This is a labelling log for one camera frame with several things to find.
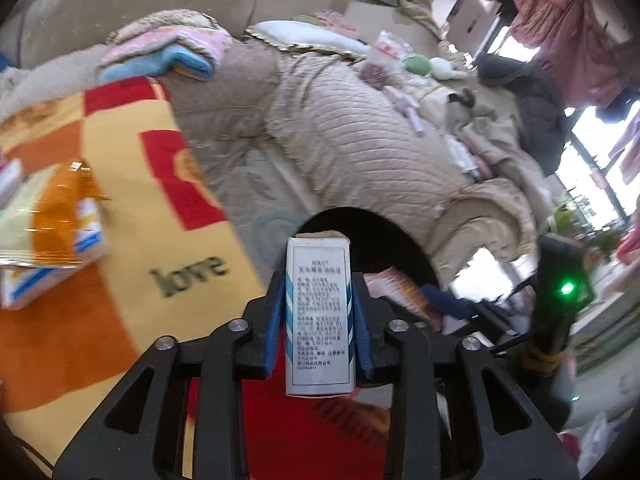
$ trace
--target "sofa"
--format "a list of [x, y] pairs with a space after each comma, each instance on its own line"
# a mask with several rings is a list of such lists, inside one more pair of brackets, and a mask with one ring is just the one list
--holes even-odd
[[[344, 13], [369, 43], [385, 29], [400, 35], [418, 52], [438, 54], [438, 40], [426, 28], [393, 7], [361, 0], [19, 0], [0, 28], [0, 50], [22, 69], [12, 91], [0, 97], [0, 121], [21, 106], [94, 86], [95, 67], [105, 49], [101, 43], [107, 35], [150, 12], [171, 8], [210, 14], [236, 38], [242, 38], [252, 23], [329, 8]], [[238, 56], [236, 62], [241, 63], [242, 55]], [[227, 76], [231, 80], [234, 74]], [[324, 184], [314, 182], [301, 170], [299, 160], [269, 139], [242, 135], [235, 139], [207, 138], [204, 126], [210, 131], [216, 124], [207, 104], [194, 109], [193, 100], [185, 97], [188, 90], [179, 76], [167, 76], [164, 83], [172, 92], [178, 124], [203, 166], [209, 185], [265, 280], [286, 237], [309, 215], [336, 205], [370, 206], [385, 212], [386, 204], [369, 205], [356, 200], [358, 197], [354, 198], [356, 203], [350, 203], [347, 196], [341, 202], [326, 200], [321, 189]], [[212, 92], [224, 97], [224, 92]], [[503, 95], [489, 89], [482, 92], [497, 107], [508, 106]], [[255, 121], [264, 117], [269, 99], [260, 101], [257, 108], [263, 114]], [[514, 105], [510, 111], [517, 113]], [[199, 133], [190, 135], [195, 128], [190, 120], [196, 113], [210, 122], [201, 121]], [[488, 248], [501, 261], [511, 261], [534, 250], [536, 225], [526, 198], [512, 181], [496, 178], [473, 184], [464, 179], [448, 155], [440, 154], [438, 158], [447, 159], [441, 167], [450, 170], [440, 179], [448, 182], [442, 186], [442, 199], [431, 204], [428, 229], [413, 230], [399, 223], [433, 258], [444, 285], [480, 247]], [[404, 193], [402, 188], [391, 186], [385, 192], [386, 197]]]

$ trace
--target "blanket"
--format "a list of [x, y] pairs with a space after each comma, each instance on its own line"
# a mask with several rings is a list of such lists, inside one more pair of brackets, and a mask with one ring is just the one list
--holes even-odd
[[111, 198], [109, 254], [24, 310], [0, 311], [2, 412], [55, 462], [156, 338], [206, 336], [263, 289], [157, 81], [25, 108], [0, 126], [0, 147], [26, 174], [81, 155]]
[[287, 238], [322, 207], [305, 178], [267, 138], [282, 54], [260, 41], [235, 42], [213, 79], [160, 79], [206, 183], [225, 208], [265, 284]]
[[23, 108], [97, 86], [96, 71], [106, 45], [94, 45], [43, 63], [34, 70], [0, 73], [0, 123]]
[[522, 190], [536, 218], [538, 232], [544, 232], [555, 206], [542, 169], [518, 145], [517, 120], [513, 116], [495, 119], [488, 115], [473, 116], [471, 110], [457, 102], [450, 103], [448, 109], [450, 133], [481, 157], [497, 176], [510, 179]]
[[279, 62], [268, 134], [322, 204], [377, 212], [425, 248], [438, 216], [468, 186], [436, 128], [417, 137], [384, 94], [337, 56]]

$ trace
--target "white pillow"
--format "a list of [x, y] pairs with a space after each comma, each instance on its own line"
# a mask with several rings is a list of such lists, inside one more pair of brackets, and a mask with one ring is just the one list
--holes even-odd
[[250, 36], [288, 52], [317, 51], [359, 59], [369, 51], [368, 45], [311, 23], [274, 20], [257, 23], [246, 31]]

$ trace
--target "window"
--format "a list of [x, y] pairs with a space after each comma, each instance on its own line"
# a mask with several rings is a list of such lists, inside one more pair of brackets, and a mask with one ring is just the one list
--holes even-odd
[[457, 298], [495, 300], [513, 290], [514, 284], [487, 249], [479, 249], [467, 265], [449, 285]]
[[[489, 54], [498, 54], [523, 62], [529, 62], [537, 54], [538, 48], [526, 48], [514, 40], [509, 34], [509, 27], [503, 27], [487, 50]], [[596, 117], [596, 108], [589, 107], [584, 111], [567, 108], [564, 113], [569, 117], [574, 113], [580, 113], [580, 119], [573, 128], [573, 133], [584, 145], [585, 149], [594, 158], [597, 165], [604, 169], [609, 164], [609, 151], [620, 138], [631, 119], [640, 110], [640, 102], [636, 102], [625, 121], [618, 124], [605, 124]], [[606, 174], [606, 180], [618, 197], [620, 204], [627, 215], [631, 215], [636, 209], [638, 198], [637, 186], [626, 186], [622, 182], [620, 173], [620, 158]], [[580, 153], [571, 144], [567, 144], [560, 167], [556, 174], [562, 184], [571, 192], [574, 198], [586, 199], [588, 205], [585, 213], [594, 228], [599, 229], [607, 223], [620, 218], [604, 189], [601, 189], [592, 178], [593, 171]]]

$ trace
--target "pink towel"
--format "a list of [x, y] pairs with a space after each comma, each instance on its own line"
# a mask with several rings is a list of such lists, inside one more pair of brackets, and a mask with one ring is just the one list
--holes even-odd
[[166, 25], [114, 46], [104, 55], [100, 61], [100, 67], [122, 62], [131, 57], [150, 54], [171, 43], [180, 43], [196, 54], [209, 58], [217, 66], [232, 42], [233, 38], [224, 28]]
[[518, 15], [510, 35], [527, 48], [539, 47], [567, 10], [570, 0], [513, 0]]
[[568, 107], [606, 108], [623, 89], [591, 0], [571, 1], [540, 46], [538, 60], [560, 87]]

